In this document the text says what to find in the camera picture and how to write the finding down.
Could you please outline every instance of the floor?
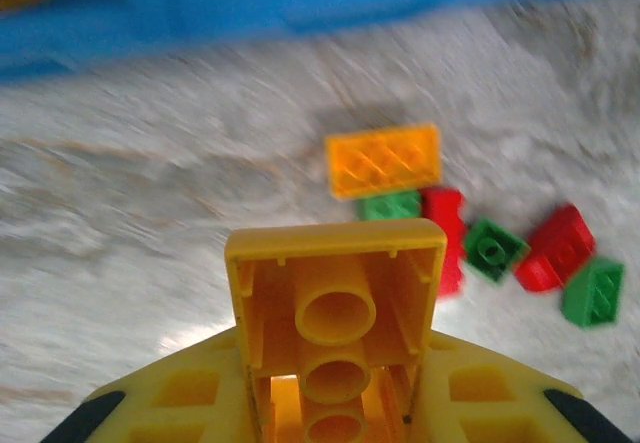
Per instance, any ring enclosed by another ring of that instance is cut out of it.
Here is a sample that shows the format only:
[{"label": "floor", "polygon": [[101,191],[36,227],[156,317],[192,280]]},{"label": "floor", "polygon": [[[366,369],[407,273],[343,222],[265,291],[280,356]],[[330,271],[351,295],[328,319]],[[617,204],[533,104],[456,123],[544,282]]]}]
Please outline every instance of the floor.
[{"label": "floor", "polygon": [[617,325],[467,272],[435,328],[579,387],[640,436],[640,0],[446,11],[331,39],[202,50],[0,89],[0,442],[232,322],[241,226],[339,222],[323,137],[435,121],[445,179],[526,234],[583,212],[627,265]]}]

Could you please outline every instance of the green brick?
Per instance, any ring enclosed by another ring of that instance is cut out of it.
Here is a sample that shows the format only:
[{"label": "green brick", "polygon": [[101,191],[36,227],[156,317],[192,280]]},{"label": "green brick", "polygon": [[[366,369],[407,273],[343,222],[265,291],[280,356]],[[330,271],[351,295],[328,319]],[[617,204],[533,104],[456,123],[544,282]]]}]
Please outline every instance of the green brick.
[{"label": "green brick", "polygon": [[358,200],[361,220],[398,220],[420,218],[422,197],[417,190]]},{"label": "green brick", "polygon": [[529,245],[493,221],[484,218],[469,230],[464,240],[467,263],[498,283],[528,251]]},{"label": "green brick", "polygon": [[582,328],[614,323],[624,272],[622,263],[602,256],[592,258],[564,290],[565,318]]}]

